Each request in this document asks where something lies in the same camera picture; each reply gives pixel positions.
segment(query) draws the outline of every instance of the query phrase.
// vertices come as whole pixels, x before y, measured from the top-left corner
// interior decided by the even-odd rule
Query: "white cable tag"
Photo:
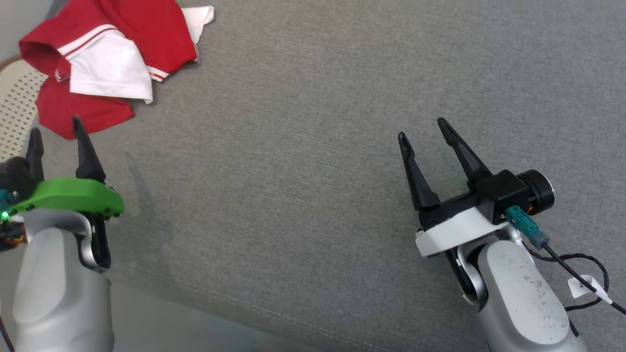
[[[604,301],[606,301],[609,304],[613,303],[613,301],[610,298],[608,298],[608,295],[604,291],[604,288],[602,288],[600,283],[598,281],[596,281],[596,279],[593,276],[591,276],[591,275],[581,275],[580,277],[582,277],[585,281],[589,282],[589,284],[591,286],[595,287],[595,289],[598,290],[595,293],[598,297],[602,298]],[[570,286],[570,291],[572,292],[572,296],[574,298],[578,298],[578,297],[584,296],[584,295],[586,295],[588,293],[592,293],[591,291],[589,291],[588,288],[585,287],[585,285],[580,283],[580,281],[578,281],[578,279],[575,278],[575,277],[569,279],[567,281],[567,284]]]

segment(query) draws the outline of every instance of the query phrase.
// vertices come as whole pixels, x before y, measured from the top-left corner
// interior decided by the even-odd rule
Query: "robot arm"
[[[29,243],[13,302],[20,352],[113,350],[105,221],[124,204],[77,116],[73,125],[75,179],[44,180],[37,128],[26,158],[0,164],[0,250]]]
[[[463,297],[478,305],[478,321],[492,351],[587,351],[570,328],[565,308],[523,246],[520,233],[507,221],[510,209],[524,209],[524,216],[549,209],[554,203],[549,181],[535,170],[492,174],[445,119],[438,119],[438,124],[461,162],[469,192],[440,202],[422,176],[408,139],[399,134],[414,208],[422,225],[415,241],[420,253],[425,257],[446,255]],[[468,244],[490,235],[498,240],[464,253]],[[540,243],[547,238],[537,235],[534,240]]]
[[[81,236],[74,235],[73,225],[81,225],[86,218],[67,210],[32,212],[26,221],[74,217],[76,223],[27,234],[29,243],[13,302],[16,350],[113,351],[110,282],[82,264],[77,241]]]

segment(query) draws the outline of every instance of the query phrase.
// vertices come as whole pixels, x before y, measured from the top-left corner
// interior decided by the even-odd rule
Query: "gray fabric surface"
[[[456,195],[443,116],[492,171],[551,179],[553,248],[597,256],[626,304],[626,3],[212,4],[202,62],[91,136],[128,209],[108,227],[114,282],[327,351],[484,351],[447,263],[414,245],[396,136]],[[72,176],[75,143],[43,135],[47,176]],[[623,349],[606,304],[570,316],[591,350]]]

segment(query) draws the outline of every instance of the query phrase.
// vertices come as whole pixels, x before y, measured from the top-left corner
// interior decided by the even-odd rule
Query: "cable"
[[[0,334],[2,334],[2,337],[4,338],[4,342],[6,343],[6,346],[9,348],[9,351],[15,352],[15,347],[13,347],[11,339],[9,338],[9,334],[6,332],[6,328],[4,327],[4,322],[2,321],[2,317],[0,317]]]
[[[556,262],[557,260],[552,258],[552,257],[544,257],[541,254],[531,250],[530,248],[528,248],[528,246],[522,242],[522,244],[524,245],[524,247],[526,248],[526,250],[528,251],[528,253],[530,253],[531,256],[541,260],[541,261],[545,261],[545,262]],[[602,270],[602,276],[603,276],[603,280],[604,280],[604,291],[608,293],[608,284],[609,284],[609,280],[608,280],[608,272],[607,272],[607,268],[604,267],[604,265],[595,257],[593,256],[588,256],[586,254],[582,254],[582,253],[574,253],[574,254],[563,254],[561,256],[559,256],[562,260],[566,261],[568,259],[574,259],[574,258],[582,258],[582,259],[588,259],[594,263],[596,263],[596,265],[600,268],[600,270]],[[565,307],[565,311],[569,312],[569,311],[576,311],[578,309],[585,309],[585,308],[589,308],[591,306],[594,306],[598,303],[602,302],[602,298],[596,298],[596,300],[589,302],[589,303],[585,303],[585,304],[579,304],[576,306],[568,306]]]
[[[589,291],[594,292],[603,301],[606,301],[607,303],[609,303],[611,305],[611,307],[617,309],[619,312],[621,312],[622,314],[626,315],[626,309],[621,307],[619,304],[613,302],[613,300],[610,299],[605,292],[598,291],[589,282],[587,282],[585,279],[580,277],[580,275],[578,275],[578,273],[576,271],[574,271],[574,269],[572,269],[569,265],[567,265],[567,263],[564,262],[563,259],[561,259],[561,257],[559,255],[557,255],[555,253],[555,251],[553,251],[552,248],[550,248],[550,246],[547,243],[544,243],[541,246],[542,246],[542,248],[544,248],[546,250],[546,252],[548,252],[549,255],[552,256],[552,258],[556,259],[557,263],[561,264],[561,266],[565,270],[567,270],[567,272],[569,272],[573,277],[575,277],[576,280],[578,280],[583,286],[585,286],[587,289],[589,289]]]
[[[574,323],[572,322],[572,320],[570,319],[570,329],[572,329],[572,333],[574,334],[574,337],[579,337],[580,333],[578,333],[578,330],[576,330],[576,326],[574,326]]]

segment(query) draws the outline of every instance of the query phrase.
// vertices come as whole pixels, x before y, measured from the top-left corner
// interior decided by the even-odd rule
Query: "white cuff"
[[[167,78],[167,76],[169,76],[170,74],[165,72],[165,71],[161,71],[158,68],[154,68],[152,66],[146,66],[148,68],[148,72],[150,72],[150,78],[152,78],[153,80],[157,81],[157,82],[162,82],[165,78]]]
[[[102,24],[91,31],[83,34],[80,38],[73,40],[72,42],[65,44],[57,49],[59,54],[66,56],[66,59],[70,59],[73,55],[77,55],[80,51],[86,49],[92,43],[95,43],[98,38],[104,36],[106,32],[116,31],[119,32],[117,27],[112,24]]]
[[[192,41],[194,44],[198,44],[205,24],[211,23],[215,17],[215,8],[213,6],[203,6],[201,8],[186,8],[182,10]]]
[[[107,31],[66,57],[70,92],[152,101],[152,81],[139,49],[119,31]]]

